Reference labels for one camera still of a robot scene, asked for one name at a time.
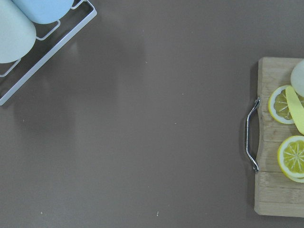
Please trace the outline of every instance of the white rack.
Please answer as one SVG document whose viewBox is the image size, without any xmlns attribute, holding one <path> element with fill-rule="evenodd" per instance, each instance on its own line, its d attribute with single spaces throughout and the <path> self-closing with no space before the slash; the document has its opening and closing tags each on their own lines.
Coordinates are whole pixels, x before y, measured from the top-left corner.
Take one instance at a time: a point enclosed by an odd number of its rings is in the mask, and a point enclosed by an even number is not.
<svg viewBox="0 0 304 228">
<path fill-rule="evenodd" d="M 75 27 L 72 28 L 62 39 L 60 39 L 26 74 L 22 76 L 1 98 L 0 105 L 3 105 L 36 71 L 38 71 L 56 52 L 58 52 L 77 32 L 79 32 L 90 20 L 92 20 L 96 15 L 97 11 L 94 6 L 88 0 L 80 0 L 75 6 L 71 7 L 72 10 L 78 8 L 82 3 L 88 4 L 92 11 L 82 19 Z M 44 37 L 38 40 L 45 40 L 49 37 L 58 27 L 60 26 L 60 21 L 57 21 L 57 25 L 52 28 Z M 0 77 L 6 77 L 12 71 L 13 68 L 21 61 L 17 60 L 4 74 Z"/>
</svg>

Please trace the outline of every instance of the countertop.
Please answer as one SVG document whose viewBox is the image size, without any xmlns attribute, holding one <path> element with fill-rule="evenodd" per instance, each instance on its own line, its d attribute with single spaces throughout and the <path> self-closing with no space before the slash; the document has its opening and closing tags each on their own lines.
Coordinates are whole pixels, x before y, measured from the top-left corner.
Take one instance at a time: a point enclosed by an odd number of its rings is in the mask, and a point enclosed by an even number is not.
<svg viewBox="0 0 304 228">
<path fill-rule="evenodd" d="M 304 58 L 303 1 L 91 3 L 0 107 L 0 227 L 303 227 L 254 212 L 244 151 L 258 60 Z"/>
</svg>

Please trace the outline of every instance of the mug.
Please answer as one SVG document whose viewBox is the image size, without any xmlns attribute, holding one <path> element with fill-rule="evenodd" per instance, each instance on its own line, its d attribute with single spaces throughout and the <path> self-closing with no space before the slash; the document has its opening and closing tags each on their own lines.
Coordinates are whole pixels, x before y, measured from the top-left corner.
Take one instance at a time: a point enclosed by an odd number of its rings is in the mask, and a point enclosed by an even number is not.
<svg viewBox="0 0 304 228">
<path fill-rule="evenodd" d="M 62 18 L 74 0 L 12 0 L 33 22 L 49 24 Z"/>
<path fill-rule="evenodd" d="M 34 24 L 11 0 L 0 0 L 0 63 L 22 58 L 35 40 Z"/>
</svg>

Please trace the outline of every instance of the wood grain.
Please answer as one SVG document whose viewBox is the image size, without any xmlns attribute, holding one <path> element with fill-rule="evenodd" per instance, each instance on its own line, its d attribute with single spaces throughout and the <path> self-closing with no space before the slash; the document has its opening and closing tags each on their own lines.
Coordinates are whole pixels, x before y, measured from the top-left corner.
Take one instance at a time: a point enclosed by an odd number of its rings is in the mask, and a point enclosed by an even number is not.
<svg viewBox="0 0 304 228">
<path fill-rule="evenodd" d="M 259 148 L 256 173 L 255 211 L 260 215 L 304 217 L 304 183 L 288 179 L 277 163 L 277 150 L 289 136 L 301 135 L 294 124 L 275 121 L 268 111 L 268 99 L 275 89 L 290 84 L 290 74 L 302 59 L 264 57 L 259 61 L 257 95 Z"/>
</svg>

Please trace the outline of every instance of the cutting board handle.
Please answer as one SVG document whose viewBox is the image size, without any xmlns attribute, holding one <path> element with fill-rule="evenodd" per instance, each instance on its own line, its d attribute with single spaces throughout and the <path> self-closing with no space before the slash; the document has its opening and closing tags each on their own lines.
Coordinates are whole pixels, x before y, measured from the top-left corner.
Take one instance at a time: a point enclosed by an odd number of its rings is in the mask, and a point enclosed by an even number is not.
<svg viewBox="0 0 304 228">
<path fill-rule="evenodd" d="M 249 112 L 249 114 L 246 118 L 246 122 L 245 122 L 245 150 L 246 150 L 246 153 L 247 153 L 249 159 L 251 160 L 251 162 L 253 164 L 253 170 L 255 172 L 258 172 L 259 167 L 258 167 L 256 160 L 250 154 L 250 146 L 249 146 L 250 121 L 249 120 L 250 120 L 252 113 L 259 107 L 260 103 L 261 103 L 261 98 L 258 97 L 255 100 L 255 104 L 254 104 L 253 108 L 251 109 L 251 111 Z"/>
</svg>

